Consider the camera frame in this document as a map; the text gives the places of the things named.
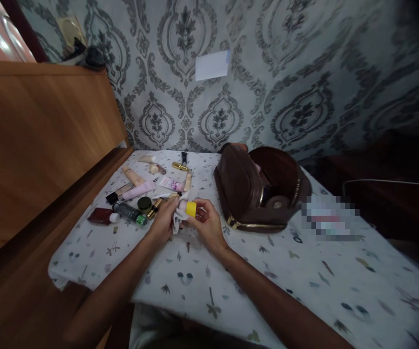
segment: electrical outlet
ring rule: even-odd
[[[87,45],[87,41],[85,40],[85,36],[82,33],[82,29],[77,21],[75,16],[71,17],[59,17],[56,19],[59,25],[59,29],[64,36],[64,39],[67,43],[68,49],[73,50],[75,38],[77,37],[85,46]]]

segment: white cap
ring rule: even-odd
[[[111,223],[117,223],[120,218],[121,216],[118,213],[111,213],[111,215],[109,216],[109,221]]]

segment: patterned wall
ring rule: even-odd
[[[289,151],[303,165],[419,124],[419,19],[406,0],[19,0],[49,58],[75,15],[107,60],[137,149]],[[231,50],[226,77],[195,57]]]

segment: white cable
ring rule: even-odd
[[[343,193],[343,196],[345,196],[345,184],[351,183],[351,182],[364,182],[364,181],[368,181],[368,182],[402,183],[402,184],[419,185],[419,182],[392,181],[392,180],[386,180],[386,179],[372,179],[372,178],[352,179],[352,180],[343,182],[343,184],[341,185],[341,191]]]

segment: black cap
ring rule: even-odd
[[[106,196],[106,200],[111,204],[115,204],[115,202],[117,200],[119,200],[119,196],[114,192],[112,194],[109,194],[108,196]]]

